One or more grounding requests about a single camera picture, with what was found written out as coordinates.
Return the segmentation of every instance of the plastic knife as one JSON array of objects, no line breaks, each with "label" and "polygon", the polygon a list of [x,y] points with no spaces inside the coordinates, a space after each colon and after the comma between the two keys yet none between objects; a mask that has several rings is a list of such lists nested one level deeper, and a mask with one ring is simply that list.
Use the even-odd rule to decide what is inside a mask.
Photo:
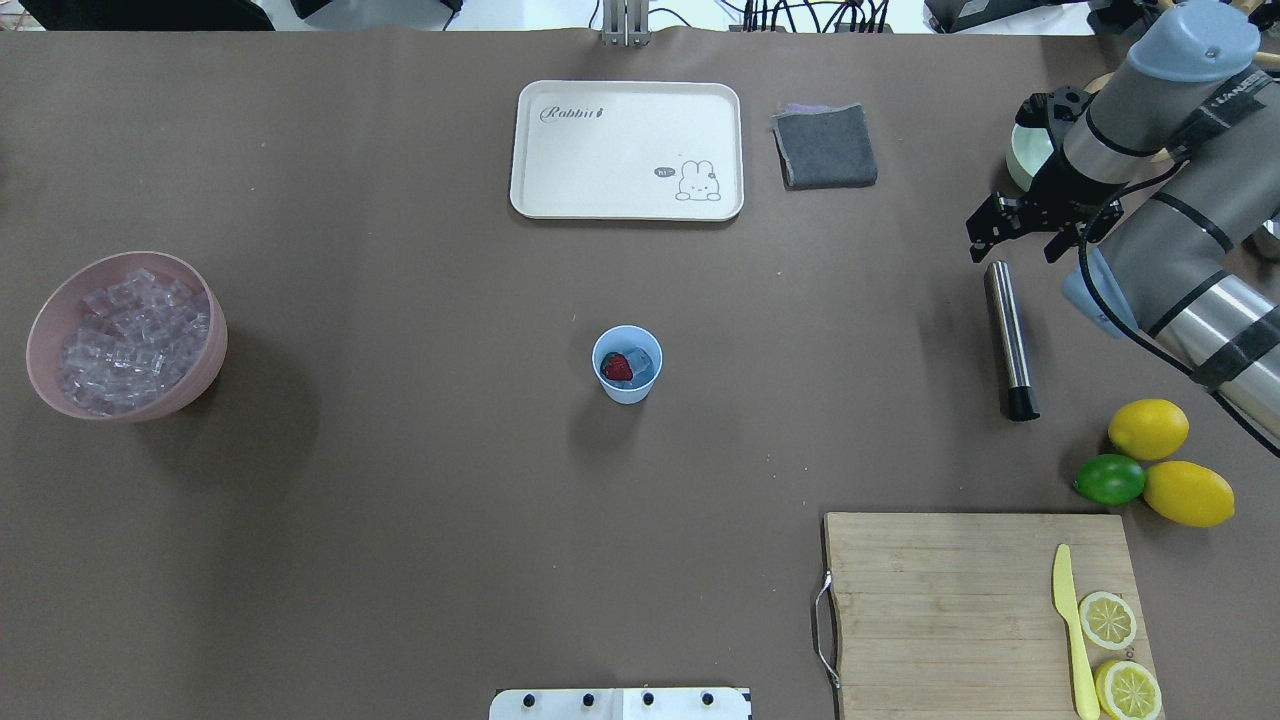
[{"label": "plastic knife", "polygon": [[1071,548],[1057,546],[1053,556],[1053,607],[1066,620],[1071,638],[1071,688],[1075,692],[1075,714],[1082,720],[1098,720],[1098,694],[1093,689],[1089,656],[1084,651],[1084,632],[1080,630],[1080,609],[1075,605],[1075,578],[1071,575]]}]

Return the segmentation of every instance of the bowl of ice cubes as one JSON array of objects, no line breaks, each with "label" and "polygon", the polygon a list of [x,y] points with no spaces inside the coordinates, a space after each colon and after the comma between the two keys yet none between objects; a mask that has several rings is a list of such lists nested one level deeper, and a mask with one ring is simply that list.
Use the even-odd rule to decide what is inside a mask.
[{"label": "bowl of ice cubes", "polygon": [[227,355],[205,278],[164,252],[104,258],[63,283],[27,337],[27,375],[59,413],[137,423],[196,400]]}]

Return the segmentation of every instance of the cutting board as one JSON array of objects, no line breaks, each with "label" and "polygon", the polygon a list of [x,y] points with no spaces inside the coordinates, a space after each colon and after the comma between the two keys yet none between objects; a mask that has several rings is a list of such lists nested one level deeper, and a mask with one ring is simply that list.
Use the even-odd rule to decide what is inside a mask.
[{"label": "cutting board", "polygon": [[1091,666],[1128,657],[1156,673],[1119,516],[831,512],[826,542],[844,720],[1076,717],[1059,543],[1078,601],[1114,592],[1138,619],[1125,651],[1085,641]]}]

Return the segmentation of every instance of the yellow lemon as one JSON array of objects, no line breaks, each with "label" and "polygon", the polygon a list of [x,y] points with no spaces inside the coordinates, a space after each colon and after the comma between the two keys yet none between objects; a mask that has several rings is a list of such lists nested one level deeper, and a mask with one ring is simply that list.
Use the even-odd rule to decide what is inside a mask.
[{"label": "yellow lemon", "polygon": [[1108,660],[1098,666],[1094,685],[1098,705],[1116,720],[1156,720],[1162,705],[1156,676],[1132,660]]},{"label": "yellow lemon", "polygon": [[1147,468],[1142,498],[1165,518],[1194,528],[1212,528],[1235,515],[1235,493],[1222,475],[1185,460]]},{"label": "yellow lemon", "polygon": [[1190,423],[1183,409],[1167,400],[1137,400],[1111,418],[1107,437],[1134,460],[1169,457],[1187,442]]},{"label": "yellow lemon", "polygon": [[1138,635],[1138,620],[1123,597],[1093,592],[1080,601],[1080,628],[1098,647],[1124,650]]}]

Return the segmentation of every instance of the strawberry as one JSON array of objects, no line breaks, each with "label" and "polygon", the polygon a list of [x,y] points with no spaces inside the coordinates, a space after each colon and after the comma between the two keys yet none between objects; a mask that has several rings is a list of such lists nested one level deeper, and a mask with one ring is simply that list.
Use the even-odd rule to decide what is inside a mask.
[{"label": "strawberry", "polygon": [[611,352],[600,363],[600,374],[616,383],[626,382],[632,378],[631,364],[621,352]]}]

